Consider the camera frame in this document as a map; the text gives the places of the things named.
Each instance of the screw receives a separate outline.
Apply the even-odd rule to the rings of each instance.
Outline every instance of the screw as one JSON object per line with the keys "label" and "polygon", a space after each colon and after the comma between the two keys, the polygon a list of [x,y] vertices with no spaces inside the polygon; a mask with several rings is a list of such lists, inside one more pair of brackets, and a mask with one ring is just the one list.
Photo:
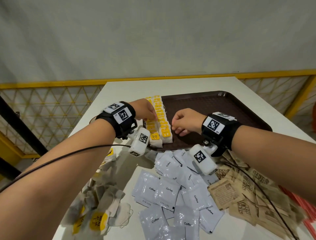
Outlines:
{"label": "screw", "polygon": [[210,142],[207,141],[207,140],[204,140],[204,141],[203,141],[203,144],[204,144],[205,146],[208,146],[208,145],[210,144]]}

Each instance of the person's left arm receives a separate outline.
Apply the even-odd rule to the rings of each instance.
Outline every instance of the person's left arm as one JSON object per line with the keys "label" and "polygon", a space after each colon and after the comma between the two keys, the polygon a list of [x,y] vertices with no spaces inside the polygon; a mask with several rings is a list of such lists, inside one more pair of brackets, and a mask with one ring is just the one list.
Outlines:
{"label": "person's left arm", "polygon": [[[130,102],[136,119],[156,120],[146,99]],[[24,172],[64,154],[113,144],[114,128],[97,119],[58,144]],[[66,210],[98,169],[110,147],[86,150],[25,176],[0,194],[0,239],[52,239]]]}

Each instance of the person's right arm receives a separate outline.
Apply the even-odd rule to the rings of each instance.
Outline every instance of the person's right arm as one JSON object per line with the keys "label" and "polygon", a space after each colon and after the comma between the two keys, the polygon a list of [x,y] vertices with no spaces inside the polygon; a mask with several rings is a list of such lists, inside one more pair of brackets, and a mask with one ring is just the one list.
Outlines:
{"label": "person's right arm", "polygon": [[[183,109],[175,114],[172,129],[180,136],[191,131],[201,134],[205,118]],[[233,137],[232,150],[251,167],[316,205],[316,144],[243,125]]]}

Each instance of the hand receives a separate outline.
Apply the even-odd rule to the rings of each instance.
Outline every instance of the hand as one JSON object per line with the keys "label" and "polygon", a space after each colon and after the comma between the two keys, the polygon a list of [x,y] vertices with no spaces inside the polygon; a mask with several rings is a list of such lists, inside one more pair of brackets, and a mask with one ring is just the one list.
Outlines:
{"label": "hand", "polygon": [[191,108],[179,110],[172,119],[172,130],[180,136],[187,135],[190,132],[201,134],[202,123],[205,118],[205,115],[198,113]]}
{"label": "hand", "polygon": [[136,112],[135,118],[137,120],[158,120],[154,107],[150,104],[150,102],[147,99],[138,99],[136,101],[130,102],[129,104],[134,108]]}

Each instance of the wristband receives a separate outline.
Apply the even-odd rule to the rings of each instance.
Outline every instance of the wristband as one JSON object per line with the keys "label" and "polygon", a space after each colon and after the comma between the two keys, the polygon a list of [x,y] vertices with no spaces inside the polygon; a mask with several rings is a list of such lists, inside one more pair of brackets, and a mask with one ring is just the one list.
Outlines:
{"label": "wristband", "polygon": [[137,127],[135,116],[134,108],[129,103],[121,101],[107,106],[96,119],[108,121],[115,130],[115,136],[125,139]]}
{"label": "wristband", "polygon": [[227,148],[231,150],[233,137],[241,125],[234,117],[224,113],[207,115],[202,123],[202,136],[218,146],[212,157],[221,156]]}

